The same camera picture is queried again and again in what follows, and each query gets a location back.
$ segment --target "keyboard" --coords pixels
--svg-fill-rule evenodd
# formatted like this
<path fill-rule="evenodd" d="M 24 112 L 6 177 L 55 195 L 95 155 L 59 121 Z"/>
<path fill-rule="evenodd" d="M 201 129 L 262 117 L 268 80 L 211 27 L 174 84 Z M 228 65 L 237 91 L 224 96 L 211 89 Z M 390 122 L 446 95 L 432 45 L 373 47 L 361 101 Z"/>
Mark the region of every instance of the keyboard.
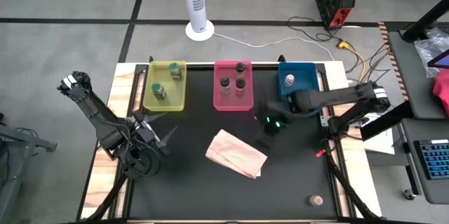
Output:
<path fill-rule="evenodd" d="M 415 141 L 427 178 L 449 178 L 449 140 Z"/>

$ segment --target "chair wheel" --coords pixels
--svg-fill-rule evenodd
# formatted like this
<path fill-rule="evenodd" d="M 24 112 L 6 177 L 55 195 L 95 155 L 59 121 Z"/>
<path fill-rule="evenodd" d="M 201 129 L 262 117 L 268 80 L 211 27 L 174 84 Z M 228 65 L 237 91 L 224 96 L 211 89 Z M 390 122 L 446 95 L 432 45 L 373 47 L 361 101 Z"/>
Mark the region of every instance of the chair wheel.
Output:
<path fill-rule="evenodd" d="M 403 195 L 407 200 L 414 200 L 416 198 L 416 195 L 413 194 L 412 189 L 405 190 Z"/>

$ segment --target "towel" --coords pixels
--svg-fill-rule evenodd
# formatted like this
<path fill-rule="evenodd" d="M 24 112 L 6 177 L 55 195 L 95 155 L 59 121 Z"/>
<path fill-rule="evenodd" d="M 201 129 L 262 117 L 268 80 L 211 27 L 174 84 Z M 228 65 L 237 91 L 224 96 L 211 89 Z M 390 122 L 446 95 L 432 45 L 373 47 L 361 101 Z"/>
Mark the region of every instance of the towel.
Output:
<path fill-rule="evenodd" d="M 253 179 L 260 176 L 260 168 L 267 160 L 266 155 L 225 130 L 214 137 L 206 157 Z"/>
<path fill-rule="evenodd" d="M 436 75 L 433 93 L 441 99 L 444 110 L 449 116 L 449 70 L 441 70 Z"/>

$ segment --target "floor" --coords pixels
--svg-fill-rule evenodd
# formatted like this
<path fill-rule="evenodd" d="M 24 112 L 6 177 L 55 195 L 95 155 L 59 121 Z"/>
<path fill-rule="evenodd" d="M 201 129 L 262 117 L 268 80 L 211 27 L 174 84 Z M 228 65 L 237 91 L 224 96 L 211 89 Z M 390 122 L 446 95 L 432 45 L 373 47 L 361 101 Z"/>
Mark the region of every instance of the floor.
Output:
<path fill-rule="evenodd" d="M 357 0 L 348 21 L 363 26 L 367 22 L 416 21 L 439 1 Z M 10 126 L 32 128 L 42 138 L 58 143 L 56 152 L 40 152 L 33 157 L 13 223 L 24 219 L 32 223 L 61 223 L 76 218 L 95 147 L 95 130 L 79 108 L 56 90 L 60 80 L 71 71 L 89 73 L 94 91 L 106 100 L 119 58 L 122 62 L 147 61 L 149 56 L 190 62 L 270 61 L 285 55 L 287 60 L 331 60 L 316 44 L 300 40 L 250 48 L 217 36 L 203 43 L 190 41 L 184 34 L 184 25 L 129 25 L 130 19 L 187 19 L 185 0 L 142 0 L 139 11 L 134 8 L 135 2 L 0 0 L 0 112 L 6 114 Z M 211 20 L 285 21 L 294 15 L 319 20 L 314 0 L 206 0 L 206 8 Z M 440 21 L 449 21 L 449 15 Z M 323 32 L 322 27 L 303 29 L 310 34 Z M 280 26 L 218 25 L 215 31 L 253 45 L 288 37 L 306 39 L 302 33 Z M 374 54 L 383 43 L 377 27 L 345 27 L 337 36 L 350 41 L 364 57 Z M 334 59 L 343 61 L 347 69 L 355 63 L 354 55 L 335 47 L 335 40 L 320 45 Z M 391 69 L 391 63 L 386 58 L 380 67 Z M 360 70 L 357 67 L 348 77 L 357 79 Z M 378 82 L 386 88 L 394 105 L 402 101 L 392 71 Z M 393 220 L 447 223 L 449 206 L 428 204 L 424 197 L 413 202 L 401 197 L 398 192 L 409 187 L 404 168 L 372 168 L 384 216 Z"/>

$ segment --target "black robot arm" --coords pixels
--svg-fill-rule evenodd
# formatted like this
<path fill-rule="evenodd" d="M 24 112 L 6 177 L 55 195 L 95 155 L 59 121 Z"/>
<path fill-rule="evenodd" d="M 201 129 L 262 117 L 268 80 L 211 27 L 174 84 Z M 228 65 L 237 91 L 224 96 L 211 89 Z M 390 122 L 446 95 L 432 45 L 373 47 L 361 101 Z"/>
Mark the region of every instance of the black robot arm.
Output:
<path fill-rule="evenodd" d="M 332 139 L 336 142 L 340 141 L 347 135 L 351 124 L 361 120 L 368 113 L 385 112 L 390 107 L 385 90 L 376 83 L 370 82 L 333 91 L 308 90 L 292 92 L 283 97 L 281 102 L 265 102 L 261 104 L 262 111 L 259 111 L 259 113 L 260 115 L 263 114 L 261 121 L 265 123 L 265 132 L 269 135 L 274 135 L 279 132 L 279 121 L 288 123 L 294 119 L 310 117 L 323 107 L 350 103 L 355 104 L 341 116 L 331 116 L 321 121 L 325 129 L 324 139 Z M 351 198 L 363 217 L 379 219 L 380 217 L 370 211 L 345 179 L 343 173 L 334 162 L 331 152 L 329 146 L 326 145 L 325 149 L 319 152 L 319 155 L 326 153 L 328 168 L 339 180 L 344 191 Z"/>
<path fill-rule="evenodd" d="M 86 73 L 73 72 L 61 81 L 58 90 L 73 100 L 89 119 L 95 127 L 99 144 L 111 159 L 116 159 L 126 151 L 126 144 L 130 140 L 131 123 L 117 118 L 94 94 L 91 79 Z"/>
<path fill-rule="evenodd" d="M 169 154 L 166 142 L 175 129 L 161 140 L 149 125 L 152 119 L 144 117 L 141 111 L 135 111 L 132 119 L 118 118 L 95 95 L 91 78 L 83 72 L 65 77 L 58 90 L 79 106 L 95 127 L 100 146 L 111 159 L 119 158 L 128 177 L 146 176 L 155 167 L 159 170 L 159 155 Z"/>

